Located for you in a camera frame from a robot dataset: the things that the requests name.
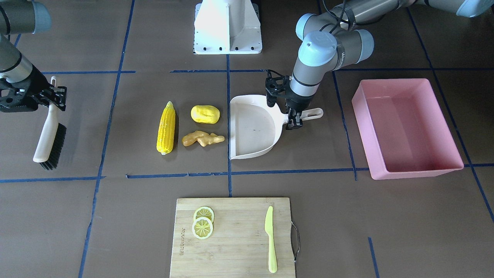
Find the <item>cutting board handle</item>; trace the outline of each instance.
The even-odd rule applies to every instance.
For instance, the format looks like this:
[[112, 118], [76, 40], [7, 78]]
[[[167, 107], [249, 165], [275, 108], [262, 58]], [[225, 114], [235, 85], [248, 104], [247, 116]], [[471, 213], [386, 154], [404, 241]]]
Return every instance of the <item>cutting board handle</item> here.
[[293, 222], [293, 219], [291, 220], [291, 226], [295, 228], [295, 232], [297, 234], [297, 251], [293, 250], [293, 262], [297, 262], [297, 255], [300, 252], [300, 233], [298, 232], [297, 226], [295, 226], [295, 223]]

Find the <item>knife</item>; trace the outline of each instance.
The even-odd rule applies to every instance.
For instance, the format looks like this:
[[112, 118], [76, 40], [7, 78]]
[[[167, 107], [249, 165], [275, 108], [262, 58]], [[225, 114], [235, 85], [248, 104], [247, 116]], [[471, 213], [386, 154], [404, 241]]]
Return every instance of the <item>knife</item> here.
[[269, 237], [268, 269], [269, 272], [275, 273], [278, 270], [278, 263], [276, 262], [275, 239], [273, 237], [273, 206], [269, 206], [266, 212], [264, 230]]

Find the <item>dustpan handle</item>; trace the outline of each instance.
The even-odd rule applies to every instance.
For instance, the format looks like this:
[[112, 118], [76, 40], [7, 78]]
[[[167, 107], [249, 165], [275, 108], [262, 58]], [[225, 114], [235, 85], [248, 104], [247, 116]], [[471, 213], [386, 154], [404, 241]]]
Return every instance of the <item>dustpan handle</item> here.
[[300, 116], [300, 118], [304, 121], [307, 121], [307, 120], [319, 119], [323, 115], [324, 115], [324, 112], [322, 109], [314, 108], [314, 109], [302, 111], [302, 115]]

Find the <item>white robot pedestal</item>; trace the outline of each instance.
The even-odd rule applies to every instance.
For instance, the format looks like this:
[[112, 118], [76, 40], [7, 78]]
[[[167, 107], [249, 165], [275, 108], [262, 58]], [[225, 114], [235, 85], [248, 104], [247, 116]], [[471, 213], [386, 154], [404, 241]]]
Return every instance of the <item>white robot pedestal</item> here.
[[258, 54], [261, 24], [250, 0], [203, 0], [196, 5], [195, 54]]

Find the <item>yellow corn cob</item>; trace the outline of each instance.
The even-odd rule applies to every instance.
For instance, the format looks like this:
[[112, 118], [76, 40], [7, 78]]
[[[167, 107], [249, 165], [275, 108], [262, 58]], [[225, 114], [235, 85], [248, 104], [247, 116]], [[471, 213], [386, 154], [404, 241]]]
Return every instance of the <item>yellow corn cob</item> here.
[[163, 110], [158, 129], [158, 140], [156, 141], [156, 150], [162, 155], [170, 153], [173, 150], [173, 139], [175, 136], [175, 109], [169, 101]]

